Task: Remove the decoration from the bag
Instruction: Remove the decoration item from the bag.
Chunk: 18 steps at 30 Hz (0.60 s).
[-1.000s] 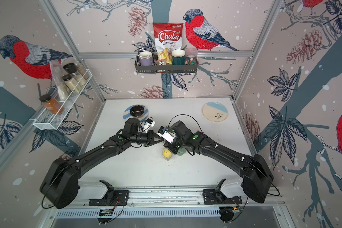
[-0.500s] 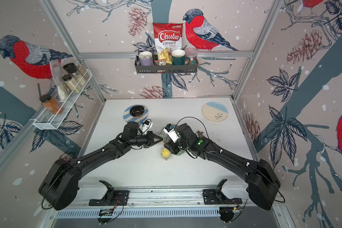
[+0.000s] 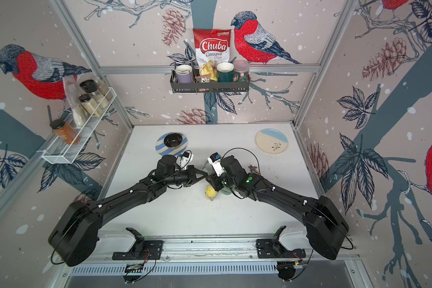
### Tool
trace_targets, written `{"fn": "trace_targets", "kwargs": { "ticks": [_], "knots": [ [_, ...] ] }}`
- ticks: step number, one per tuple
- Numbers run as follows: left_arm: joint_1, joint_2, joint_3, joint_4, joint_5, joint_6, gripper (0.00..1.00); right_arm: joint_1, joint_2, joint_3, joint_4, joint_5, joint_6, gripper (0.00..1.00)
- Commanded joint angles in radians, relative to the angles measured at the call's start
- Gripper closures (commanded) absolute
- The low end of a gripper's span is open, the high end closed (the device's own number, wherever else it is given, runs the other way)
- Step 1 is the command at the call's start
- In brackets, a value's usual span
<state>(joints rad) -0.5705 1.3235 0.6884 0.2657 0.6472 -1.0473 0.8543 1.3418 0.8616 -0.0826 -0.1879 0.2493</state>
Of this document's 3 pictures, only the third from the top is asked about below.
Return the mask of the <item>yellow plush keychain decoration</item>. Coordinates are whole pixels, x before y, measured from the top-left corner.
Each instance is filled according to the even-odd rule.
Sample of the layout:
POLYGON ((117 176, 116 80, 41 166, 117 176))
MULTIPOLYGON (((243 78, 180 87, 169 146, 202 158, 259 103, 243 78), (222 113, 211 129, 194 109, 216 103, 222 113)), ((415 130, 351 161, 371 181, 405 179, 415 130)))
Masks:
POLYGON ((208 185, 205 188, 205 196, 208 200, 214 201, 217 194, 218 194, 218 192, 211 185, 208 185))

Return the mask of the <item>green corduroy shoulder bag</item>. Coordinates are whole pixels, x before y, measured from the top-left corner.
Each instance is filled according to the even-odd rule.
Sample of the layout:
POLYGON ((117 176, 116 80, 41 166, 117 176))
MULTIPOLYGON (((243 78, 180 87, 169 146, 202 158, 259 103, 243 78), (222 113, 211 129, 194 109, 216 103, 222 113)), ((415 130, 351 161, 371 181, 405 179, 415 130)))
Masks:
MULTIPOLYGON (((206 172, 206 173, 208 173, 208 174, 210 175, 210 174, 213 173, 214 170, 213 170, 212 166, 211 166, 208 162, 206 162, 206 163, 204 164, 203 171, 206 172)), ((223 188, 219 191, 219 193, 222 193, 222 194, 224 194, 224 195, 232 195, 231 190, 228 189, 227 187, 223 187, 223 188)))

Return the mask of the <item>red fox figure keychain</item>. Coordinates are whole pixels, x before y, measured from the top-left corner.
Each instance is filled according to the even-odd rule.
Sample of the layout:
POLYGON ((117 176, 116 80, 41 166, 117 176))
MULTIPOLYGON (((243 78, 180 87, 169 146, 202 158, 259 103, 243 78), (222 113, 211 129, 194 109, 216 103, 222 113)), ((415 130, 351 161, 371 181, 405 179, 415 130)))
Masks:
POLYGON ((249 165, 248 168, 250 169, 251 173, 254 173, 254 174, 260 175, 260 172, 259 172, 258 167, 256 167, 256 166, 252 166, 252 165, 249 165))

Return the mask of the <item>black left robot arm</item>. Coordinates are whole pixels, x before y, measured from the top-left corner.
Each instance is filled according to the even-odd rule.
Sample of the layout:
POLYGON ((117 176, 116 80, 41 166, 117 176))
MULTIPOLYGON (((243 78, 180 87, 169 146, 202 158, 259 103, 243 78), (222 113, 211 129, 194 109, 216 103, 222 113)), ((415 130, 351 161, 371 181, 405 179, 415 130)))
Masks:
POLYGON ((90 257, 98 242, 98 231, 121 214, 164 194, 171 185, 190 187, 208 174, 189 165, 181 168, 175 156, 163 156, 156 169, 135 185, 108 198, 88 204, 81 200, 71 203, 49 236, 48 243, 61 261, 69 267, 90 257))

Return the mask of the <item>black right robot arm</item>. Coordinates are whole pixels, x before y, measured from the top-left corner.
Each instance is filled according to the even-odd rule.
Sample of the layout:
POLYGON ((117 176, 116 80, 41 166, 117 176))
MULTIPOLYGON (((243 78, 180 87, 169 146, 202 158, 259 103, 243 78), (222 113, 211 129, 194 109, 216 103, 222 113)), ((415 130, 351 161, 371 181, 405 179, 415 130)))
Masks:
POLYGON ((296 218, 306 227, 310 246, 324 258, 335 260, 342 248, 349 225, 331 199, 319 199, 296 194, 266 180, 263 176, 247 173, 234 156, 208 157, 214 172, 207 182, 219 191, 228 188, 244 199, 269 204, 296 218))

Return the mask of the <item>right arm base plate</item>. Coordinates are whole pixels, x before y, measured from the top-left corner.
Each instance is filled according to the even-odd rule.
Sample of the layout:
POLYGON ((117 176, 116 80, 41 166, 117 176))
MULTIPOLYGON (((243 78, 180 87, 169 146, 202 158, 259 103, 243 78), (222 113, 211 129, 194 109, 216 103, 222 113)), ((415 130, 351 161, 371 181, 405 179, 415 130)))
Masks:
POLYGON ((306 257, 306 251, 301 248, 291 250, 282 246, 280 235, 286 229, 281 226, 274 236, 269 239, 257 239, 255 247, 259 259, 303 259, 306 257))

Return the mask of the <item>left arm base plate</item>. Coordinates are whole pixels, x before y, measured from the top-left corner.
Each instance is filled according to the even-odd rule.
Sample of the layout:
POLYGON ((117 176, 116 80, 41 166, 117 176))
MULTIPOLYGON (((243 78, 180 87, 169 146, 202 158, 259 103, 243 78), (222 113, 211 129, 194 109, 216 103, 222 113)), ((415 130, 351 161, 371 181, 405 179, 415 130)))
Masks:
POLYGON ((162 240, 146 240, 134 228, 126 228, 135 238, 133 246, 127 252, 115 252, 112 255, 112 260, 146 260, 150 256, 154 256, 155 260, 159 260, 163 251, 164 241, 162 240))

